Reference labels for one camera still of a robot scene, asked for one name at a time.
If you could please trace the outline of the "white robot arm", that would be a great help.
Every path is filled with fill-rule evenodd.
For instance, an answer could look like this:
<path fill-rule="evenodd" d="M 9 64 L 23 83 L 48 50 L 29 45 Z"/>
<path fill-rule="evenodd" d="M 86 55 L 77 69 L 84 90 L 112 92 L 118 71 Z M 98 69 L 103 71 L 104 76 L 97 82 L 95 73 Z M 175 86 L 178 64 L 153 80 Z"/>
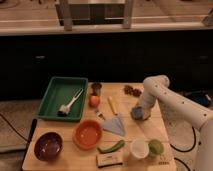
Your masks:
<path fill-rule="evenodd" d="M 166 75 L 145 78 L 144 89 L 139 98 L 142 111 L 151 114 L 151 108 L 157 100 L 177 111 L 185 121 L 200 132 L 194 171 L 213 171 L 213 110 L 175 93 L 169 89 L 169 84 Z"/>

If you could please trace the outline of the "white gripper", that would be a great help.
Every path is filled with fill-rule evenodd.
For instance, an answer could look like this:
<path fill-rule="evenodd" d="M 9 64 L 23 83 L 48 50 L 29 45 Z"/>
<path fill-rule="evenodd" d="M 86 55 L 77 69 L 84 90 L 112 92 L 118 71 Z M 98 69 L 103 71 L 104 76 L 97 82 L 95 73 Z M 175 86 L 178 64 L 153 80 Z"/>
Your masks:
<path fill-rule="evenodd" d="M 151 116 L 151 110 L 155 105 L 156 98 L 150 93 L 144 91 L 139 97 L 139 105 L 143 108 L 141 110 L 142 119 L 146 120 Z"/>

